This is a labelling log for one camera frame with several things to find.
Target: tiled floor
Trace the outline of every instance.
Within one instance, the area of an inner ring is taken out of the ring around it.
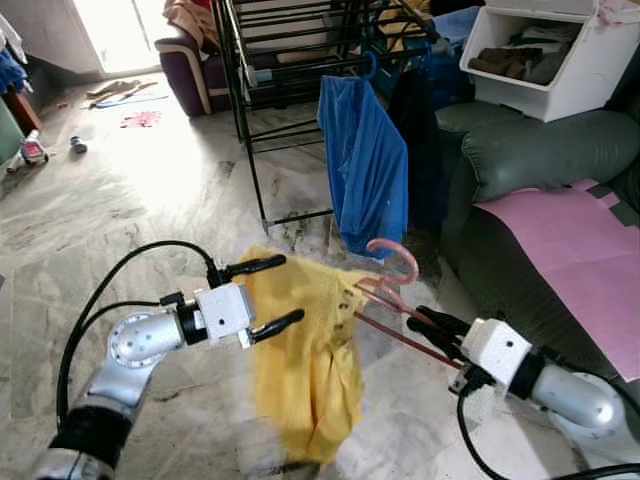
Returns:
[[[249,164],[234,136],[230,113],[188,120],[172,99],[102,111],[68,107],[43,114],[44,139],[55,152],[43,167],[0,174],[0,478],[21,478],[54,433],[54,385],[62,349],[90,292],[126,252],[143,243],[180,238],[232,262],[252,244],[269,243],[334,266],[382,268],[348,254],[330,217],[262,230]],[[160,110],[152,128],[121,129],[121,119]],[[275,111],[309,118],[313,106]],[[89,151],[76,156],[68,138]],[[272,215],[330,206],[322,148],[281,150],[258,161]],[[433,240],[412,236],[420,281],[403,289],[407,302],[472,319],[473,305]],[[202,282],[197,258],[180,249],[131,263],[101,304],[157,299]],[[371,315],[402,329],[401,319],[371,307]],[[104,357],[111,314],[83,340],[74,360],[77,393]],[[232,342],[170,355],[124,450],[119,478],[131,479],[422,479],[482,478],[461,445],[452,372],[423,355],[359,327],[366,381],[365,419],[318,471],[288,465],[277,436],[257,418],[249,355]],[[548,426],[514,415],[493,392],[470,405],[473,435],[504,474],[540,478],[575,470],[575,455]]]

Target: storage bin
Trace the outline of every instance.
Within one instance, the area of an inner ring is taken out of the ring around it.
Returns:
[[[640,6],[609,25],[597,0],[488,0],[460,60],[476,84],[476,100],[506,105],[545,122],[603,107],[640,42]],[[503,47],[530,25],[571,22],[582,27],[554,79],[538,85],[469,67],[484,48]]]

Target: blue towel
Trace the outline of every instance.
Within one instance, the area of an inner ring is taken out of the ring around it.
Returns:
[[[366,245],[377,237],[401,243],[409,206],[407,146],[369,82],[323,76],[318,123],[333,209],[349,250],[371,256]]]
[[[433,17],[436,31],[449,40],[452,47],[462,47],[471,34],[480,7],[467,7]]]
[[[27,72],[13,59],[9,50],[6,48],[2,50],[0,52],[0,95],[7,93],[10,85],[13,85],[16,92],[21,92],[26,78]]]

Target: black metal rack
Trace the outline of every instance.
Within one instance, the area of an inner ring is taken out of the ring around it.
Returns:
[[[420,34],[435,41],[438,34],[428,22],[414,12],[405,0],[394,0],[386,6],[372,4],[370,0],[318,0],[290,6],[272,6],[275,0],[213,0],[213,14],[221,39],[225,75],[229,86],[229,95],[233,106],[234,121],[238,140],[244,142],[253,185],[258,200],[258,208],[265,232],[272,225],[293,222],[306,218],[328,215],[332,210],[309,212],[303,215],[289,215],[270,220],[267,218],[260,181],[255,165],[255,155],[322,143],[322,139],[302,141],[286,146],[258,149],[255,144],[271,140],[281,140],[297,136],[308,136],[320,132],[315,119],[289,125],[252,132],[248,124],[247,111],[266,108],[285,108],[286,106],[317,101],[320,93],[322,75],[357,75],[372,67],[368,56],[352,55],[349,52],[360,45],[361,51],[375,52],[377,64],[381,61],[397,61],[421,56],[426,48],[410,49],[399,52],[380,52],[372,49],[372,37],[386,42],[389,38],[401,41],[403,37],[414,36],[416,31],[409,25],[419,27]],[[391,19],[379,19],[385,10],[397,10]],[[296,22],[322,21],[319,28],[294,29],[287,27]],[[378,27],[394,23],[404,24],[399,32],[382,34]],[[246,30],[256,27],[283,25],[280,33],[247,36]],[[286,46],[252,50],[251,46],[260,42],[293,39],[317,34],[331,34],[335,38],[318,44]],[[270,68],[257,68],[254,60],[261,55],[276,55],[323,52],[311,59],[303,59]]]

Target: pink cloth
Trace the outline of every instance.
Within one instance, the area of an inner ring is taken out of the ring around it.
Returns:
[[[595,184],[522,190],[477,204],[509,227],[540,275],[620,375],[640,378],[640,230],[596,199]]]

